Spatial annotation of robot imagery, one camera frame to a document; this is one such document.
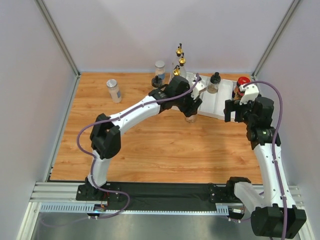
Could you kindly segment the silver lid jar blue label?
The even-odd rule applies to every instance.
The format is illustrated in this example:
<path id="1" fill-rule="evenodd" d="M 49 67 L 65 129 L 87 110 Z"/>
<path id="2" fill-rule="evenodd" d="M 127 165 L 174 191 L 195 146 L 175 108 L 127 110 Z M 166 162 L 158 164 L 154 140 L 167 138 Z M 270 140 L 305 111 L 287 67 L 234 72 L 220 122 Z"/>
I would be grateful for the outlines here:
<path id="1" fill-rule="evenodd" d="M 158 76 L 161 80 L 165 79 L 165 62 L 158 60 L 155 62 L 155 75 Z"/>

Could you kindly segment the left aluminium corner post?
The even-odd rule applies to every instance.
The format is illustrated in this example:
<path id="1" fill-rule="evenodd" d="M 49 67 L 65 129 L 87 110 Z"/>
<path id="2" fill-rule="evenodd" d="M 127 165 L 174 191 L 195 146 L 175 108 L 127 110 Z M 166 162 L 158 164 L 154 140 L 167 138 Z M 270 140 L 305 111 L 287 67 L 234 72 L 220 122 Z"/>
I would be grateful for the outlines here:
<path id="1" fill-rule="evenodd" d="M 70 51 L 68 50 L 68 47 L 65 43 L 65 41 L 62 38 L 62 35 L 45 3 L 44 0 L 35 0 L 34 1 L 42 14 L 44 20 L 46 21 L 51 33 L 53 34 L 53 37 L 58 44 L 60 50 L 62 51 L 66 61 L 68 62 L 69 66 L 71 67 L 73 73 L 78 77 L 81 75 L 81 72 L 79 71 L 73 57 L 70 54 Z"/>

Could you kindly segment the clear oil bottle gold spout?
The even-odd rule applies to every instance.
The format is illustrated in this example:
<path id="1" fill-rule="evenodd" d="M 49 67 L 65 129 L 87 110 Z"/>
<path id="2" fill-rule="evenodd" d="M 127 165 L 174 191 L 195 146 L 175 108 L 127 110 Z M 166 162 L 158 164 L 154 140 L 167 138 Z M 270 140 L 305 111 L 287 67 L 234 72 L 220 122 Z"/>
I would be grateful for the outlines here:
<path id="1" fill-rule="evenodd" d="M 186 79 L 187 78 L 187 71 L 185 69 L 186 59 L 185 59 L 184 53 L 181 54 L 181 56 L 178 60 L 178 63 L 179 63 L 180 76 Z"/>

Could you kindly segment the aluminium front rail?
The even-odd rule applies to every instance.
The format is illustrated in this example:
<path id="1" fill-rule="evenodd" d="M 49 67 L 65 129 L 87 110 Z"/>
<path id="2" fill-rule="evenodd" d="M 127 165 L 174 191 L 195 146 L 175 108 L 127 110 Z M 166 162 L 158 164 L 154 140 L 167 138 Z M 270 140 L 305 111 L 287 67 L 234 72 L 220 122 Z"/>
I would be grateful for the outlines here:
<path id="1" fill-rule="evenodd" d="M 84 182 L 36 182 L 30 201 L 35 202 L 75 202 L 78 186 Z M 254 184 L 257 193 L 264 190 L 263 185 Z M 297 186 L 289 186 L 289 191 L 297 207 L 303 207 L 303 199 Z"/>

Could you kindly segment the black lid jar behind bottle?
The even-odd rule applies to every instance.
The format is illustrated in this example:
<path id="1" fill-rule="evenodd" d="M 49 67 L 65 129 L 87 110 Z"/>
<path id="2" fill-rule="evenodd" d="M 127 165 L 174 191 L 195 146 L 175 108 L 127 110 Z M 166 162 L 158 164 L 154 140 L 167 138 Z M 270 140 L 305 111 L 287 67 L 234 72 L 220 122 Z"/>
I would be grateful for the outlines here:
<path id="1" fill-rule="evenodd" d="M 159 88 L 163 85 L 163 79 L 160 78 L 158 75 L 156 75 L 152 80 L 151 80 L 151 85 L 153 88 Z"/>

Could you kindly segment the right aluminium corner post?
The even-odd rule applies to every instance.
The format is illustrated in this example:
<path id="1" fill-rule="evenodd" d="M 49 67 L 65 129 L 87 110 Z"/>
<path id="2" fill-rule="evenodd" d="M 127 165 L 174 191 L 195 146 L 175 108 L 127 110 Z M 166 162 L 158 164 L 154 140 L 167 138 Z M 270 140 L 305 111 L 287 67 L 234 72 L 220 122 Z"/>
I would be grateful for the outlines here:
<path id="1" fill-rule="evenodd" d="M 277 42 L 283 35 L 285 29 L 287 28 L 290 20 L 294 16 L 295 12 L 297 11 L 298 7 L 302 3 L 302 0 L 292 0 L 287 11 L 285 12 L 283 18 L 281 19 L 278 27 L 276 28 L 272 38 L 270 39 L 266 49 L 264 50 L 261 58 L 259 59 L 255 69 L 253 70 L 251 74 L 251 78 L 255 81 L 261 72 L 263 66 L 267 62 L 269 56 L 271 55 L 273 49 L 275 48 Z"/>

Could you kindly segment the white compartment tray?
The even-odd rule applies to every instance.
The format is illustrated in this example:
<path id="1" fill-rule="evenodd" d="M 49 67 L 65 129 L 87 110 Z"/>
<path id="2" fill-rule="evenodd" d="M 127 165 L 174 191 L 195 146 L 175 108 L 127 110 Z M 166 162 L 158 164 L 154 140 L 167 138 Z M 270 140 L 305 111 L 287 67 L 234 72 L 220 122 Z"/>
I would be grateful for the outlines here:
<path id="1" fill-rule="evenodd" d="M 193 85 L 193 79 L 195 73 L 187 72 L 186 77 L 190 82 L 190 86 Z M 208 85 L 210 77 L 200 75 L 201 80 Z M 219 84 L 218 92 L 215 94 L 209 93 L 207 90 L 200 94 L 202 104 L 197 110 L 198 115 L 216 118 L 219 120 L 225 119 L 224 109 L 225 101 L 231 100 L 232 92 L 236 86 L 236 82 L 228 79 L 222 79 Z"/>

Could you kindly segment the black lid glass spice jar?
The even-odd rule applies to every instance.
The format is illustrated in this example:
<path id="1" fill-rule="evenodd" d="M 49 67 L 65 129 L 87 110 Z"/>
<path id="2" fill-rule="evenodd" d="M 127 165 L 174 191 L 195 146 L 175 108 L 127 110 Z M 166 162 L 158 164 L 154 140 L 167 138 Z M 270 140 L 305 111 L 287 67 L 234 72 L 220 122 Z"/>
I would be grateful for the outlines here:
<path id="1" fill-rule="evenodd" d="M 221 83 L 221 76 L 219 72 L 215 72 L 211 77 L 207 84 L 207 91 L 210 94 L 215 94 L 219 90 L 219 86 Z"/>

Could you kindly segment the black base mat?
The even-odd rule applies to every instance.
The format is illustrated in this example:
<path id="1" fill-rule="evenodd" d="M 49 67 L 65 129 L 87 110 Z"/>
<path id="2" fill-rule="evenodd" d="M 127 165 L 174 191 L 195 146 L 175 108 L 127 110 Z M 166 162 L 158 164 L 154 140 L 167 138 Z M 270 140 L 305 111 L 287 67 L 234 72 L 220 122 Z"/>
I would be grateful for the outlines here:
<path id="1" fill-rule="evenodd" d="M 213 183 L 108 182 L 103 187 L 127 193 L 127 211 L 215 211 L 217 204 L 242 203 Z"/>

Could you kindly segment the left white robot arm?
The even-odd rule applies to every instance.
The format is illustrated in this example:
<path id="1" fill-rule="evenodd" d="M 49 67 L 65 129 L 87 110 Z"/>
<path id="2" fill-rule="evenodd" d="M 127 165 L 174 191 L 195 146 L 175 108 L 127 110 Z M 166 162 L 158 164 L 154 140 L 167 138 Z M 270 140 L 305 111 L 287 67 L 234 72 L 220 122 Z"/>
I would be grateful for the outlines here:
<path id="1" fill-rule="evenodd" d="M 172 107 L 177 107 L 187 118 L 196 115 L 202 103 L 201 92 L 206 87 L 198 74 L 192 82 L 182 76 L 174 76 L 168 84 L 153 89 L 124 111 L 110 116 L 100 114 L 94 123 L 89 124 L 92 151 L 79 148 L 92 156 L 92 164 L 85 183 L 78 187 L 76 200 L 105 201 L 110 193 L 106 188 L 107 172 L 112 158 L 121 150 L 121 137 L 137 124 Z"/>

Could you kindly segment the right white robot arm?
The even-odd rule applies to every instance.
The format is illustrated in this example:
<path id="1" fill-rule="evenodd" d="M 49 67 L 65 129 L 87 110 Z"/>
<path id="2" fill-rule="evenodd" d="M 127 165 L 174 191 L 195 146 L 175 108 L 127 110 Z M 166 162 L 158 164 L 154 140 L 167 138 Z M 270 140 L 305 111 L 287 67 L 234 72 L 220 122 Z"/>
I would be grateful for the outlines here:
<path id="1" fill-rule="evenodd" d="M 282 165 L 282 149 L 279 134 L 272 126 L 274 101 L 258 96 L 248 103 L 226 100 L 224 120 L 245 123 L 247 139 L 258 160 L 264 194 L 256 192 L 247 179 L 231 178 L 232 186 L 225 190 L 228 201 L 239 200 L 250 212 L 253 233 L 260 237 L 293 239 L 307 220 L 299 209 L 288 187 Z"/>

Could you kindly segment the oil bottle dark sauce back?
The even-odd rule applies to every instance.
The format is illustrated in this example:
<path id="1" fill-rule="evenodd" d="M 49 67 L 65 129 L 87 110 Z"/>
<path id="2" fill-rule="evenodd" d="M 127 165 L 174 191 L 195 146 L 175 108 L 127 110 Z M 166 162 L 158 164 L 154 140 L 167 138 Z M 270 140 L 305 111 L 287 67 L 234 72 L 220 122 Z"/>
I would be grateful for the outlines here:
<path id="1" fill-rule="evenodd" d="M 181 70 L 180 70 L 180 66 L 179 65 L 176 65 L 171 74 L 170 74 L 170 79 L 169 81 L 171 81 L 175 76 L 180 76 L 181 75 Z"/>

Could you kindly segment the oil bottle dark sauce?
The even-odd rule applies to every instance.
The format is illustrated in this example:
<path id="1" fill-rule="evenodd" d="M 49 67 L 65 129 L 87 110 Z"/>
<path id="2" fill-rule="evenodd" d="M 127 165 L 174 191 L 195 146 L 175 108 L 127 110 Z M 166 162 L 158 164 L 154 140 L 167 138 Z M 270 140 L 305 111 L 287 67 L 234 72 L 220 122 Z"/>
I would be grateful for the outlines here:
<path id="1" fill-rule="evenodd" d="M 174 66 L 181 67 L 180 64 L 180 58 L 182 57 L 183 49 L 182 49 L 182 43 L 179 43 L 176 51 L 175 51 L 175 59 L 174 59 Z"/>
<path id="2" fill-rule="evenodd" d="M 171 74 L 170 74 L 170 79 L 169 81 L 171 81 L 175 76 L 180 76 L 181 75 L 181 70 L 180 70 L 180 66 L 179 65 L 176 65 Z"/>

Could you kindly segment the silver lid jar white beads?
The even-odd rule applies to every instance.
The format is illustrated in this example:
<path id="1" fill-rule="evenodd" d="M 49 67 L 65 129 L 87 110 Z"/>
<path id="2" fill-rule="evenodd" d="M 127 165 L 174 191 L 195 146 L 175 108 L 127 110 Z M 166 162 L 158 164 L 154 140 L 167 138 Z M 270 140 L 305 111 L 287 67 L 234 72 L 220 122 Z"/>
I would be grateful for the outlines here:
<path id="1" fill-rule="evenodd" d="M 122 101 L 122 95 L 120 92 L 118 82 L 115 79 L 109 79 L 106 82 L 106 86 L 112 101 L 114 103 L 120 103 Z"/>

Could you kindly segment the oil bottle dark sauce front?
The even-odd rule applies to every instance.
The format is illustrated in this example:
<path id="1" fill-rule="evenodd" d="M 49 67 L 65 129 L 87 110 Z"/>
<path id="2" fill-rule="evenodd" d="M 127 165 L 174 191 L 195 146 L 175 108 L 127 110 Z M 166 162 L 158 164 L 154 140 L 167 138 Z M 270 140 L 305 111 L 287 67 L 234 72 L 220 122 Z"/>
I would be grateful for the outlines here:
<path id="1" fill-rule="evenodd" d="M 174 66 L 181 67 L 180 64 L 180 58 L 182 57 L 183 49 L 182 49 L 182 43 L 179 43 L 176 51 L 175 51 L 175 59 L 174 59 Z"/>

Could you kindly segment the aluminium corner post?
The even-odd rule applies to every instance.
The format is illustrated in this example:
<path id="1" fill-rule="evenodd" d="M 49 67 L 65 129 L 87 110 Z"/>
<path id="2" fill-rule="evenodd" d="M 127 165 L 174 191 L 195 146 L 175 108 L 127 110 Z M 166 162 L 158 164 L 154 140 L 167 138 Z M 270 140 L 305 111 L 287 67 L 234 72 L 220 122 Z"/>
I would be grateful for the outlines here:
<path id="1" fill-rule="evenodd" d="M 65 43 L 65 41 L 62 38 L 62 35 L 45 3 L 44 0 L 35 0 L 34 1 L 42 14 L 44 20 L 46 21 L 51 33 L 53 34 L 53 37 L 58 44 L 60 50 L 62 51 L 66 61 L 68 62 L 69 66 L 71 67 L 73 73 L 78 77 L 81 75 L 81 72 L 79 71 L 73 57 L 70 54 L 70 51 L 68 50 L 68 47 Z"/>
<path id="2" fill-rule="evenodd" d="M 255 81 L 261 72 L 263 66 L 267 62 L 269 56 L 271 55 L 273 49 L 275 48 L 277 42 L 283 35 L 285 29 L 287 28 L 290 20 L 294 16 L 295 12 L 297 11 L 298 7 L 302 3 L 302 0 L 292 0 L 287 11 L 285 12 L 283 18 L 281 19 L 278 27 L 276 28 L 272 38 L 270 39 L 266 49 L 264 50 L 261 58 L 259 59 L 255 69 L 253 70 L 251 74 L 251 78 Z"/>

